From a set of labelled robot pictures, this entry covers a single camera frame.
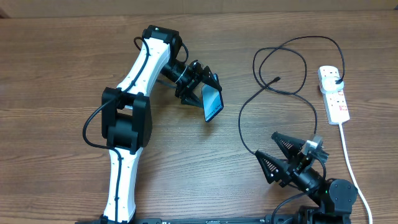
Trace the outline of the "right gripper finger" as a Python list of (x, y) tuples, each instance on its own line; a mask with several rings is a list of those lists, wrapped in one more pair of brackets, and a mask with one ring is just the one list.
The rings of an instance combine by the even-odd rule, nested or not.
[(274, 132), (271, 136), (271, 139), (275, 141), (288, 160), (291, 160), (293, 157), (297, 156), (306, 143), (306, 141), (302, 139), (286, 136), (278, 132)]
[(288, 185), (291, 183), (292, 178), (289, 174), (290, 165), (287, 162), (261, 151), (256, 151), (255, 156), (269, 184), (279, 181), (281, 181), (279, 185)]

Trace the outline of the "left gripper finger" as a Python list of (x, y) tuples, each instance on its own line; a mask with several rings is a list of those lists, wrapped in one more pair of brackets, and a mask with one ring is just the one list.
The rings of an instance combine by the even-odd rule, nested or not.
[(206, 66), (203, 71), (202, 71), (202, 75), (203, 75), (203, 79), (202, 82), (206, 85), (211, 86), (212, 88), (221, 91), (222, 87), (219, 83), (218, 80), (216, 80), (216, 78), (214, 77), (214, 75), (212, 74), (209, 66)]
[(196, 94), (194, 94), (190, 90), (181, 92), (180, 99), (182, 105), (190, 105), (203, 108), (203, 103), (201, 102), (199, 97), (197, 97)]

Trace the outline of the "Samsung Galaxy smartphone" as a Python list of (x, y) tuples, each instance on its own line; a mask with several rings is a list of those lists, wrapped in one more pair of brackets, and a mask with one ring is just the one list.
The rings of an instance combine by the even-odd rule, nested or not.
[(205, 121), (209, 123), (224, 108), (221, 92), (209, 85), (201, 89)]

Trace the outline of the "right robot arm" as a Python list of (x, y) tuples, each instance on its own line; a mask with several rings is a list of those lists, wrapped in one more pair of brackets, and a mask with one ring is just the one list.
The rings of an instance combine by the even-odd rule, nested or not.
[[(280, 203), (266, 223), (350, 223), (352, 207), (358, 189), (345, 179), (326, 178), (325, 163), (328, 153), (323, 150), (323, 138), (314, 134), (303, 140), (274, 132), (271, 139), (282, 151), (285, 159), (256, 151), (265, 178), (269, 184), (281, 187), (294, 184), (301, 193)], [(293, 215), (278, 215), (279, 209), (302, 196), (308, 196), (315, 207), (301, 206)]]

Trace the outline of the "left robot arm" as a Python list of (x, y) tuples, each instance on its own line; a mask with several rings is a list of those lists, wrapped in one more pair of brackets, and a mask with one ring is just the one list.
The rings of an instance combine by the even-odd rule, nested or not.
[(224, 108), (217, 74), (199, 61), (177, 60), (184, 46), (178, 31), (149, 26), (141, 37), (139, 56), (116, 88), (105, 88), (101, 99), (101, 133), (111, 158), (109, 195), (100, 223), (132, 223), (139, 158), (152, 134), (150, 93), (159, 75), (175, 83), (183, 105), (204, 110), (211, 121)]

